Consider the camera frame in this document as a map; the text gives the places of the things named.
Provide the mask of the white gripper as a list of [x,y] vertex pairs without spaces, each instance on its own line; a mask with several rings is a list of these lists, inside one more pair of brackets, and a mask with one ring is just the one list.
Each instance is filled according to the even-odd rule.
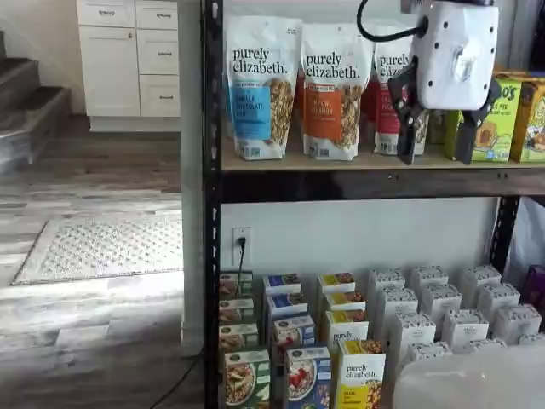
[[470,165],[476,133],[501,94],[492,78],[499,8],[492,1],[425,1],[419,19],[427,30],[413,38],[415,57],[387,81],[400,124],[397,155],[413,164],[418,119],[426,109],[465,110],[455,158]]

